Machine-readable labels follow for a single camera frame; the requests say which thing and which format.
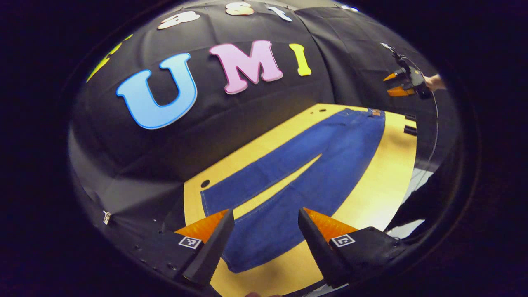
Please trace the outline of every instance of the jeans leg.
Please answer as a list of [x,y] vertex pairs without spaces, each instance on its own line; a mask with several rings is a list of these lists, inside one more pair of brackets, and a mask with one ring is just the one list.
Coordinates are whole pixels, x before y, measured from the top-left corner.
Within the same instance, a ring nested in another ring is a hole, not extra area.
[[352,117],[345,109],[306,129],[271,153],[201,192],[205,214],[235,208],[315,158]]
[[385,127],[384,114],[356,113],[310,168],[235,221],[223,254],[231,271],[262,265],[301,243],[299,208],[331,216],[341,206],[374,157]]

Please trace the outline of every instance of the yellow table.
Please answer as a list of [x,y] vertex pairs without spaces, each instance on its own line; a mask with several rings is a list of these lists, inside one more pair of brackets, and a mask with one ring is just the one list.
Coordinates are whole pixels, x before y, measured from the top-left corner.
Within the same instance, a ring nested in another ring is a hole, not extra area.
[[[205,218],[200,191],[222,181],[344,108],[367,110],[363,107],[316,104],[185,182],[186,225]],[[416,128],[416,123],[405,119],[403,115],[385,113],[385,130],[380,145],[356,187],[332,216],[333,218],[357,229],[373,226],[384,230],[387,227],[407,191],[414,167],[416,137],[403,132],[405,125]],[[319,156],[263,193],[235,208],[234,218],[243,216],[272,197],[318,158]],[[201,184],[205,180],[210,180],[210,184],[202,188]],[[269,296],[295,292],[322,279],[308,245],[303,241],[279,257],[238,274],[232,273],[225,261],[220,259],[211,285],[222,296],[243,297],[249,292]]]

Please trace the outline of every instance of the black fabric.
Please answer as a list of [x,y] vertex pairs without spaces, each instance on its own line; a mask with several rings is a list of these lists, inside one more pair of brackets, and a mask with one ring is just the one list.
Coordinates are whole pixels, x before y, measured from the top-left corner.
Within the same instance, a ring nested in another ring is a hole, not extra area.
[[295,12],[314,37],[325,60],[337,104],[364,106],[411,114],[417,118],[417,167],[433,171],[453,144],[459,131],[452,98],[446,91],[435,93],[441,129],[432,165],[428,159],[436,135],[436,109],[433,100],[418,95],[391,97],[383,79],[399,68],[391,52],[380,42],[409,57],[426,76],[437,74],[417,49],[376,20],[338,7],[313,7]]
[[[313,104],[334,103],[325,64],[303,23],[287,11],[294,21],[285,25],[266,4],[251,4],[256,11],[251,17],[228,15],[225,3],[186,8],[178,13],[195,11],[200,18],[157,30],[161,20],[175,13],[164,14],[134,32],[90,79],[78,98],[74,128],[82,146],[109,175],[185,181]],[[250,83],[245,91],[228,95],[223,68],[209,48],[233,43],[249,54],[254,40],[272,42],[284,76]],[[298,75],[290,43],[304,46],[312,75]],[[117,87],[149,69],[156,101],[169,103],[177,88],[159,63],[182,52],[191,55],[188,67],[198,89],[196,103],[171,125],[141,128],[116,95]]]
[[[300,1],[298,6],[313,3]],[[157,3],[3,3],[9,86],[3,120],[11,124],[3,130],[8,150],[3,175],[3,295],[56,296],[58,290],[70,296],[186,295],[146,277],[85,223],[65,173],[63,120],[73,97],[65,97],[59,109],[54,105],[54,94],[94,45]],[[428,57],[448,57],[453,68],[445,78],[471,94],[463,105],[476,106],[483,162],[474,203],[436,251],[396,280],[380,279],[362,292],[344,294],[525,295],[528,264],[525,246],[519,244],[526,217],[525,200],[519,199],[525,196],[525,166],[519,160],[525,152],[512,141],[522,137],[512,127],[525,120],[512,114],[525,104],[525,68],[520,63],[525,48],[519,46],[526,36],[523,2],[368,0],[349,5],[361,3],[360,11],[377,14],[402,33],[407,30],[409,40],[428,47]]]
[[172,209],[163,221],[163,231],[176,231],[185,227],[185,210],[183,206],[183,187],[181,193],[176,197]]

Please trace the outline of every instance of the letter m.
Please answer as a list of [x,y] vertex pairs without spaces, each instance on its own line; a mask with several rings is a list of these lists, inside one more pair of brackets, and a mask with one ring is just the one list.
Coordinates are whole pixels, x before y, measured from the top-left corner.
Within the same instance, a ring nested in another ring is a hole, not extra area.
[[225,92],[230,95],[242,92],[248,87],[238,70],[254,84],[259,82],[261,66],[264,81],[274,81],[283,76],[271,52],[271,42],[267,40],[253,41],[249,56],[231,43],[215,45],[209,52],[220,59],[228,81]]

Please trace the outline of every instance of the letter u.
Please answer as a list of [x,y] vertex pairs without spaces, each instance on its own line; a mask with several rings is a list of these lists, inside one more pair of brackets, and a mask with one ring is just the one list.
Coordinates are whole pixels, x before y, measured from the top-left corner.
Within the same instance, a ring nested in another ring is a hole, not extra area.
[[175,122],[191,109],[198,92],[187,66],[190,58],[189,53],[181,53],[159,64],[160,68],[171,72],[179,91],[176,99],[167,105],[161,106],[154,100],[147,82],[150,70],[136,73],[117,88],[116,94],[123,96],[132,118],[139,126],[145,129],[159,129]]

